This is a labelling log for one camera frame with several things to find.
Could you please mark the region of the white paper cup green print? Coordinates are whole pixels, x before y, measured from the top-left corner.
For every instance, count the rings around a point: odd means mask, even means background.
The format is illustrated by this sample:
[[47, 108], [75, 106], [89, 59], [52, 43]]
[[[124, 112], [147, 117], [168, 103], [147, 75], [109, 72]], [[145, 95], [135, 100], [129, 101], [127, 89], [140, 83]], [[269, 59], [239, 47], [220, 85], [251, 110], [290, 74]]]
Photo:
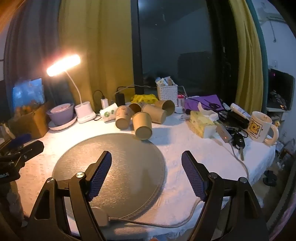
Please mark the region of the white paper cup green print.
[[102, 117], [105, 123], [115, 120], [116, 118], [116, 110], [118, 109], [118, 105], [113, 103], [105, 109], [100, 110], [100, 116]]

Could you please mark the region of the blue picture screen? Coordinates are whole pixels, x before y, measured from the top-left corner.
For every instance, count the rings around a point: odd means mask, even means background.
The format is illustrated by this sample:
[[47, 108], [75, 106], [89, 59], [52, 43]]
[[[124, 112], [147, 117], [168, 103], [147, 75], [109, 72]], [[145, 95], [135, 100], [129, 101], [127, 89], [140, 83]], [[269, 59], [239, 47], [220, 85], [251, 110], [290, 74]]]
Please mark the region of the blue picture screen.
[[45, 96], [42, 78], [16, 83], [12, 90], [12, 102], [14, 110], [33, 102], [44, 104]]

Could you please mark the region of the round grey placemat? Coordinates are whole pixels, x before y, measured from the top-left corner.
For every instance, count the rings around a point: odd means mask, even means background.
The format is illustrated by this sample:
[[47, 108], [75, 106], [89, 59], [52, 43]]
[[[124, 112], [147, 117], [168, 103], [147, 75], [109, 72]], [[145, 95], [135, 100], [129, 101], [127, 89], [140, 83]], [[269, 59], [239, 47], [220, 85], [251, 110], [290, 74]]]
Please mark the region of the round grey placemat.
[[58, 181], [69, 179], [95, 163], [103, 151], [111, 153], [112, 163], [91, 207], [101, 208], [111, 217], [140, 217], [156, 202], [166, 179], [163, 154], [148, 140], [141, 141], [128, 133], [89, 138], [60, 157], [52, 176]]

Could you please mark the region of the white round charger puck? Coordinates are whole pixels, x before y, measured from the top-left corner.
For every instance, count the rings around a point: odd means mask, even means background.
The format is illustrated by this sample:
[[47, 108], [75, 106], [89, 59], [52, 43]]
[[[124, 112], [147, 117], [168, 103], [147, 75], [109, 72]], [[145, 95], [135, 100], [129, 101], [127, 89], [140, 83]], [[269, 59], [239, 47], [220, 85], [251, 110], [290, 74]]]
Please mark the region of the white round charger puck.
[[91, 210], [93, 212], [98, 226], [107, 227], [109, 225], [109, 216], [103, 209], [98, 207], [92, 207]]

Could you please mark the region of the yellow curtain right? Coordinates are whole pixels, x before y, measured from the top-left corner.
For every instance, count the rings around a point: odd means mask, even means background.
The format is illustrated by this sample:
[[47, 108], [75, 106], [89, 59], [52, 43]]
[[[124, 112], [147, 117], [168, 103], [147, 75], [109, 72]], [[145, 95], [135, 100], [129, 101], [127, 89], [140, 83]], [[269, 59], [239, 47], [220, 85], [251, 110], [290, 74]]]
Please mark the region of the yellow curtain right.
[[263, 72], [255, 23], [246, 1], [229, 1], [238, 41], [238, 84], [235, 103], [248, 113], [261, 111]]

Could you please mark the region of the white tube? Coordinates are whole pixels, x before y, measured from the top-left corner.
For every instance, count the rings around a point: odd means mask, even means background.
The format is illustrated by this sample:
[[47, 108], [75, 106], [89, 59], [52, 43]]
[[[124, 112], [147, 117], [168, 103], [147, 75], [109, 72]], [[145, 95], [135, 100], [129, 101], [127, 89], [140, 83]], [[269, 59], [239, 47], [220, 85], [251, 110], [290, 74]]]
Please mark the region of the white tube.
[[247, 113], [244, 109], [242, 109], [240, 106], [238, 106], [235, 103], [231, 104], [230, 109], [247, 120], [250, 120], [251, 118], [251, 115], [249, 113]]

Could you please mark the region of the small device with red led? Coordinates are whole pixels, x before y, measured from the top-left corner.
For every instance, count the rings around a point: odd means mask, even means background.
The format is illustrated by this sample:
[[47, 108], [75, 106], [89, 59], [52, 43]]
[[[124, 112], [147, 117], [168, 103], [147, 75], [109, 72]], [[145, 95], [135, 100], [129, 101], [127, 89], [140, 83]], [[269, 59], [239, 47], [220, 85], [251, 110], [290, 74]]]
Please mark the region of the small device with red led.
[[229, 143], [232, 140], [231, 134], [226, 130], [224, 125], [218, 123], [216, 127], [216, 132], [225, 143]]

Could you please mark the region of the brown paper cup lying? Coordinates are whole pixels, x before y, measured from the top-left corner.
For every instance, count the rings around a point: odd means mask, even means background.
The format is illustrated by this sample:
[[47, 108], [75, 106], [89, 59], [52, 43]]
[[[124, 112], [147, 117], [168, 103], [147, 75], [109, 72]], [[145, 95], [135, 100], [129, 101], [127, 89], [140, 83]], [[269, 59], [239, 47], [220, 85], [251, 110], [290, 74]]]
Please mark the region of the brown paper cup lying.
[[155, 107], [151, 104], [145, 104], [142, 107], [142, 111], [148, 113], [151, 116], [153, 123], [163, 124], [167, 117], [167, 112], [165, 110]]

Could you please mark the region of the yellow tissue pack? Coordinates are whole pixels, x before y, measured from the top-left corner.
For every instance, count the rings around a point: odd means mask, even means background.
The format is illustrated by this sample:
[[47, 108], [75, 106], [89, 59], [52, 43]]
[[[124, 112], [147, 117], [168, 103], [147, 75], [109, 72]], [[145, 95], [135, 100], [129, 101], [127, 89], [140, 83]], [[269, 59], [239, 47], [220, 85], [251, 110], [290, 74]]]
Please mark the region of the yellow tissue pack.
[[189, 129], [201, 138], [210, 138], [216, 133], [216, 125], [199, 111], [191, 111], [188, 122]]

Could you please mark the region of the brown paper cup with drawings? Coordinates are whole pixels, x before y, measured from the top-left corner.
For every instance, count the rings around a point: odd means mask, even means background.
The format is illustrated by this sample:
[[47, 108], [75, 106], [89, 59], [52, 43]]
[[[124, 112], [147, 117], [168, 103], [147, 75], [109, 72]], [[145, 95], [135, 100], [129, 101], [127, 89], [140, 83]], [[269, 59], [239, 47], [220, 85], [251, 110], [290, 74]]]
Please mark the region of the brown paper cup with drawings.
[[115, 125], [120, 130], [126, 130], [130, 126], [130, 121], [134, 112], [129, 106], [119, 106], [115, 113]]

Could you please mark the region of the white plate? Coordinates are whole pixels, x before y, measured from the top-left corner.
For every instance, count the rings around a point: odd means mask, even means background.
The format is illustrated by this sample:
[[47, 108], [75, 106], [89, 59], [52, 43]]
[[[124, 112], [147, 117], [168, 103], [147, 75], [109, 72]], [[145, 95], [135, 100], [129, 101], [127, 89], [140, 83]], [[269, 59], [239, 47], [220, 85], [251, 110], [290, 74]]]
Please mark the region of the white plate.
[[50, 121], [50, 122], [48, 123], [48, 127], [49, 127], [50, 130], [55, 131], [55, 132], [56, 132], [56, 131], [62, 131], [62, 130], [64, 130], [64, 129], [66, 129], [66, 128], [72, 126], [72, 125], [76, 122], [76, 120], [77, 120], [77, 116], [76, 116], [76, 114], [74, 114], [72, 120], [70, 120], [69, 122], [67, 122], [67, 123], [65, 123], [65, 124], [63, 124], [63, 125], [60, 125], [60, 126], [56, 126], [56, 125], [53, 123], [53, 121]]

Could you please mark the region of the white bear mug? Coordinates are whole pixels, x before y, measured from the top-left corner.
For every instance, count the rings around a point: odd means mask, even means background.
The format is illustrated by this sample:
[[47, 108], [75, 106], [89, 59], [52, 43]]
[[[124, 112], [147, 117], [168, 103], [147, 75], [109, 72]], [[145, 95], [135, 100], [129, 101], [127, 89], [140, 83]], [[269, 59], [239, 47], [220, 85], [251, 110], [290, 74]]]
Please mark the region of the white bear mug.
[[272, 146], [279, 137], [278, 127], [272, 119], [264, 113], [253, 111], [247, 128], [250, 138], [259, 143]]

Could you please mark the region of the yellow curtain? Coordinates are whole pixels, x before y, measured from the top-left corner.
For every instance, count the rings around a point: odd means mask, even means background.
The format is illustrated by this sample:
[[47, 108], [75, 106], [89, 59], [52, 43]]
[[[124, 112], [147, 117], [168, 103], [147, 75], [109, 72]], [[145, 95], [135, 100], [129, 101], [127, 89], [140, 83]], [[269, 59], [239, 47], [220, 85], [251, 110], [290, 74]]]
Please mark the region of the yellow curtain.
[[133, 84], [130, 1], [62, 1], [58, 26], [62, 55], [81, 58], [69, 71], [76, 102], [99, 111], [101, 92], [112, 101], [119, 86]]
[[235, 103], [248, 113], [261, 111], [263, 72], [255, 23], [246, 1], [229, 1], [238, 41], [238, 84]]

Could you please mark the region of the yellow curtain left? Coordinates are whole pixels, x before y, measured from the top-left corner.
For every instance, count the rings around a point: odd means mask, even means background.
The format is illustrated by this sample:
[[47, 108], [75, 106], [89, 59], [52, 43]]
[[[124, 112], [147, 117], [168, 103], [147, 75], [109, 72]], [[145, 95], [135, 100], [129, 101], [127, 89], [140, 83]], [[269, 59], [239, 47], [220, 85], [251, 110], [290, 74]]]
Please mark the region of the yellow curtain left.
[[62, 1], [58, 26], [62, 55], [81, 58], [69, 71], [76, 102], [99, 111], [101, 92], [112, 101], [119, 86], [133, 84], [130, 1]]

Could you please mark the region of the brown paper cup open end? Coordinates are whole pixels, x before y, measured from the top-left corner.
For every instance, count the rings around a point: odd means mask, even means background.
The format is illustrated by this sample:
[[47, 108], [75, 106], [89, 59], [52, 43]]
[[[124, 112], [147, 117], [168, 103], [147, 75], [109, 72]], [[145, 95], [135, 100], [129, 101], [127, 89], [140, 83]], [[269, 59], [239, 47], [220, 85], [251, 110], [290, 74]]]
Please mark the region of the brown paper cup open end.
[[128, 107], [134, 112], [138, 113], [142, 111], [142, 107], [145, 105], [144, 102], [134, 102], [131, 103]]

